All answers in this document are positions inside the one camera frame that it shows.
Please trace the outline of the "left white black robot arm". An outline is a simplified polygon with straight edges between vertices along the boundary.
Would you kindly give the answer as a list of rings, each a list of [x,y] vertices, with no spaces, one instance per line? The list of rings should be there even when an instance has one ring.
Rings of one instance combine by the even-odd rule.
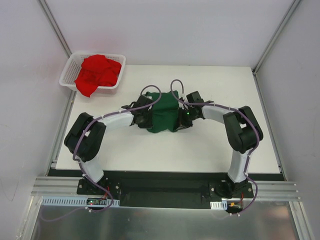
[[[88,188],[96,195],[103,193],[106,182],[99,164],[99,151],[106,133],[119,128],[146,123],[148,113],[154,104],[151,97],[139,96],[137,101],[125,105],[119,111],[100,117],[81,113],[64,139],[64,145],[78,162],[82,174],[90,179]]]

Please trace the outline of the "green t shirt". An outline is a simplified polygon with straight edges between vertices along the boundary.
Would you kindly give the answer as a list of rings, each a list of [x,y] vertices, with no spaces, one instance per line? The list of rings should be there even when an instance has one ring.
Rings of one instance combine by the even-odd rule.
[[[176,132],[179,115],[179,103],[171,92],[163,92],[160,100],[154,104],[152,110],[152,127],[147,131],[153,134],[170,131]]]

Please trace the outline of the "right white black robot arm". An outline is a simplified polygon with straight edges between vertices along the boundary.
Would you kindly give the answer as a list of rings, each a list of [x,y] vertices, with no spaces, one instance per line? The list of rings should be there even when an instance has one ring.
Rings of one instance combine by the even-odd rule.
[[[225,184],[224,190],[229,197],[235,198],[243,191],[241,182],[249,179],[251,156],[263,139],[258,121],[248,106],[232,108],[213,101],[204,102],[197,91],[191,93],[188,99],[196,102],[176,98],[179,103],[188,106],[189,116],[216,121],[225,127],[232,158],[227,172],[230,182]]]

